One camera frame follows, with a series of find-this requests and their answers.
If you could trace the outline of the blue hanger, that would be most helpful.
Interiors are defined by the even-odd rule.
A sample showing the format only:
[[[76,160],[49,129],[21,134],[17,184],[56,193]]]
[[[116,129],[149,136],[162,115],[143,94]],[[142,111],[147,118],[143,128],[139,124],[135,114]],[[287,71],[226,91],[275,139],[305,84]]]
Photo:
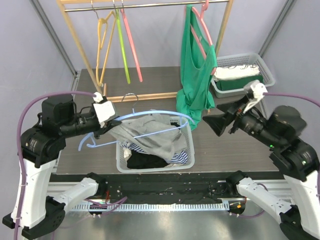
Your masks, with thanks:
[[[187,142],[180,129],[171,125],[168,114],[181,117],[178,123],[181,128],[195,122],[183,113],[151,109],[116,117],[114,120],[120,122],[120,125],[110,129],[108,133],[116,139],[114,143],[136,144],[147,154],[171,159],[174,154],[186,149]]]

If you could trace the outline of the grey tank top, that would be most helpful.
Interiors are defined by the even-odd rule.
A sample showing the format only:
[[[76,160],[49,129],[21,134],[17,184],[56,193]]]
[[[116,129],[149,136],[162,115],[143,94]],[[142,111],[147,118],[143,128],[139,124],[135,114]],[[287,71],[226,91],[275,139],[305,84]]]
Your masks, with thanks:
[[[125,120],[108,133],[120,145],[139,153],[154,155],[168,163],[185,164],[187,141],[180,129],[171,124],[168,115],[159,113]]]

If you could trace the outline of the lime green hanger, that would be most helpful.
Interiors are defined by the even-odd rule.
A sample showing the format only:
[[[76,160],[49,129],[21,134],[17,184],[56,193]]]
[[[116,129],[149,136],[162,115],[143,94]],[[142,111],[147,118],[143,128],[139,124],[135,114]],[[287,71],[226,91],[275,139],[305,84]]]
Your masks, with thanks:
[[[127,84],[129,85],[131,83],[131,78],[130,78],[130,73],[128,69],[127,56],[126,56],[122,26],[120,21],[120,12],[116,7],[115,7],[115,15],[116,15],[116,24],[117,24],[117,30],[118,30],[118,38],[120,43],[121,55],[123,60],[124,73],[125,73]]]

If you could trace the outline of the green tank top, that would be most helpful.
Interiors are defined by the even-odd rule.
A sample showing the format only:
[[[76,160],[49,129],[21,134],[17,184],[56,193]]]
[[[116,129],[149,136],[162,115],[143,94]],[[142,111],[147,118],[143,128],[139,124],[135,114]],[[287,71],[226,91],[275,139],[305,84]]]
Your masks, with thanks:
[[[192,5],[185,7],[185,23],[181,42],[180,82],[182,89],[176,95],[176,111],[192,118],[190,128],[195,130],[202,113],[215,107],[210,92],[212,72],[218,66],[215,47],[202,34]]]

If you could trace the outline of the yellow velvet hanger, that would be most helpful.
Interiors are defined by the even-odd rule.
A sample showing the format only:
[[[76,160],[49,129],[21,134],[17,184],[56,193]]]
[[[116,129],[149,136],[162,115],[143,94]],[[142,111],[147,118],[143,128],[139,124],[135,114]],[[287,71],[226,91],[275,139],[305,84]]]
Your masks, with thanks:
[[[90,2],[91,8],[93,9],[93,1]],[[93,9],[97,17],[97,54],[96,54],[96,68],[95,68],[95,78],[97,85],[102,87],[104,85],[104,75],[106,71],[106,66],[110,54],[111,44],[113,40],[115,25],[116,25],[116,13],[112,10],[108,15],[103,18],[99,17],[96,10]],[[106,46],[106,52],[104,55],[104,61],[102,65],[101,74],[99,74],[100,69],[100,59],[103,52],[104,46]]]

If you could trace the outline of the pink hanger with green top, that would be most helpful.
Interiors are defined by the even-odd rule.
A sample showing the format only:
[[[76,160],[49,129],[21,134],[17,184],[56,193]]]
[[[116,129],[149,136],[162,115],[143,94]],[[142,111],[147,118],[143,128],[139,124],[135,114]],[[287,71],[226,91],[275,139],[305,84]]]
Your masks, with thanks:
[[[213,41],[212,41],[212,39],[211,39],[211,35],[210,35],[210,33],[209,33],[209,30],[208,30],[208,28],[207,28],[207,26],[206,26],[206,24],[205,24],[205,22],[204,22],[204,13],[205,13],[205,11],[208,9],[208,6],[209,6],[209,1],[206,0],[206,1],[202,4],[202,6],[201,6],[201,11],[200,11],[200,12],[198,12],[198,10],[197,10],[195,7],[192,7],[192,8],[191,8],[191,11],[194,13],[194,15],[196,16],[197,22],[198,22],[198,23],[200,24],[200,26],[202,27],[202,30],[201,30],[201,31],[202,31],[202,34],[205,35],[208,44],[209,44],[210,46],[212,46],[212,45],[213,45]],[[199,47],[199,49],[200,49],[200,51],[201,51],[201,54],[202,54],[204,60],[206,60],[207,55],[206,55],[206,52],[205,52],[205,50],[204,50],[204,48],[203,48],[203,45],[202,45],[202,43],[201,43],[200,37],[197,35],[196,31],[194,30],[194,28],[193,28],[192,26],[190,26],[190,29],[191,29],[191,32],[192,32],[193,37],[194,37],[195,40],[196,40],[196,43],[198,44],[198,47]]]

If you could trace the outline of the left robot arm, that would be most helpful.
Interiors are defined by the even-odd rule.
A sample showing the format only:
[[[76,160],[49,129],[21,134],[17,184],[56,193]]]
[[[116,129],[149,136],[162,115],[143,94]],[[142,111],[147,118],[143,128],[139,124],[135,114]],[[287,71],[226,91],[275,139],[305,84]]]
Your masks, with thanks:
[[[50,234],[75,205],[106,195],[106,179],[93,172],[60,196],[47,194],[53,168],[68,138],[89,133],[99,137],[121,123],[113,102],[100,93],[88,94],[93,98],[88,113],[77,112],[74,95],[74,91],[65,91],[37,97],[29,103],[30,107],[42,103],[37,123],[26,131],[17,128],[19,187],[13,211],[2,219],[14,230],[14,239],[22,235],[34,240]]]

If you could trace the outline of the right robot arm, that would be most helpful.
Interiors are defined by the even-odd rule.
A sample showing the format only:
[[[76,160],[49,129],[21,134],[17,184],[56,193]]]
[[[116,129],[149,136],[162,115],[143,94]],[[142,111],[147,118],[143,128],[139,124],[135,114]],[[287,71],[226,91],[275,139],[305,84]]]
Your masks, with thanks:
[[[291,106],[280,105],[269,118],[264,118],[256,107],[247,109],[248,104],[245,98],[221,104],[217,108],[222,114],[202,119],[217,136],[231,125],[230,134],[242,130],[269,147],[269,158],[291,188],[294,203],[274,196],[240,170],[226,179],[226,193],[233,198],[241,195],[252,200],[276,220],[289,240],[318,240],[320,161],[316,150],[300,139],[307,123]]]

